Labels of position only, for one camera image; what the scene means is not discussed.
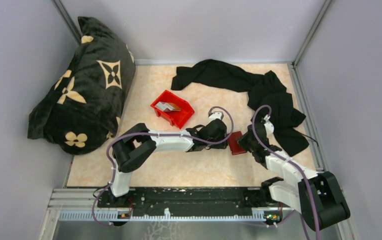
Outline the red plastic bin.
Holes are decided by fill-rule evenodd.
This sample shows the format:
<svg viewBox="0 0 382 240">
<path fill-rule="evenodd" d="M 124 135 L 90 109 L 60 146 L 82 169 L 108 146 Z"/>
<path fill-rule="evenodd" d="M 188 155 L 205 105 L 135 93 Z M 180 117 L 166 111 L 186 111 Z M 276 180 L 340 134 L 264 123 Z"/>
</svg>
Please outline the red plastic bin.
<svg viewBox="0 0 382 240">
<path fill-rule="evenodd" d="M 169 90 L 163 91 L 150 106 L 154 109 L 157 117 L 163 118 L 171 126 L 179 129 L 182 129 L 195 113 L 188 101 Z"/>
</svg>

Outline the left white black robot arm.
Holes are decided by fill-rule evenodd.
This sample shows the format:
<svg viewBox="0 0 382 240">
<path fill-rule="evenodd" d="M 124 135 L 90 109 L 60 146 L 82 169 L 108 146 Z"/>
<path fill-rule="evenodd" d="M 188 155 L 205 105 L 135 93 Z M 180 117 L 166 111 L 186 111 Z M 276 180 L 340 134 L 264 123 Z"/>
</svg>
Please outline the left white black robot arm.
<svg viewBox="0 0 382 240">
<path fill-rule="evenodd" d="M 151 154 L 225 149 L 228 137 L 227 126 L 219 118 L 212 119 L 207 125 L 197 125 L 179 132 L 155 131 L 147 128 L 145 123 L 136 124 L 107 148 L 106 153 L 113 163 L 110 202 L 117 207 L 128 203 L 132 174 Z"/>
</svg>

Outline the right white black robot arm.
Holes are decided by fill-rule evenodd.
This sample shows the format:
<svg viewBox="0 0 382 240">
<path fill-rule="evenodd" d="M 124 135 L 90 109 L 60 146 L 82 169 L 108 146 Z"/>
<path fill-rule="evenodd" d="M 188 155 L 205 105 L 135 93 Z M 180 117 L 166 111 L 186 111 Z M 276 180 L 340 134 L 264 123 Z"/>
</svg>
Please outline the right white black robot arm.
<svg viewBox="0 0 382 240">
<path fill-rule="evenodd" d="M 237 144 L 255 161 L 277 174 L 261 183 L 260 199 L 266 206 L 283 203 L 301 214 L 313 231 L 323 230 L 350 218 L 351 211 L 336 176 L 307 168 L 283 149 L 270 144 L 274 126 L 269 122 L 247 127 Z"/>
</svg>

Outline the red leather card holder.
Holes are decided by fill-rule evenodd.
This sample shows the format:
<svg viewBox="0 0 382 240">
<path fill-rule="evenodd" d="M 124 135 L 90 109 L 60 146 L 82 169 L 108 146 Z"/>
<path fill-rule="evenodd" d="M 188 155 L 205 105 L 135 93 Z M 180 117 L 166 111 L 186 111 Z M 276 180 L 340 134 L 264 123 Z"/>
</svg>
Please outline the red leather card holder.
<svg viewBox="0 0 382 240">
<path fill-rule="evenodd" d="M 232 156 L 236 155 L 241 155 L 245 154 L 247 151 L 243 149 L 239 144 L 238 144 L 238 139 L 242 137 L 243 134 L 241 131 L 235 131 L 231 134 L 231 136 L 227 140 L 227 144 L 229 146 L 229 149 L 231 151 Z"/>
</svg>

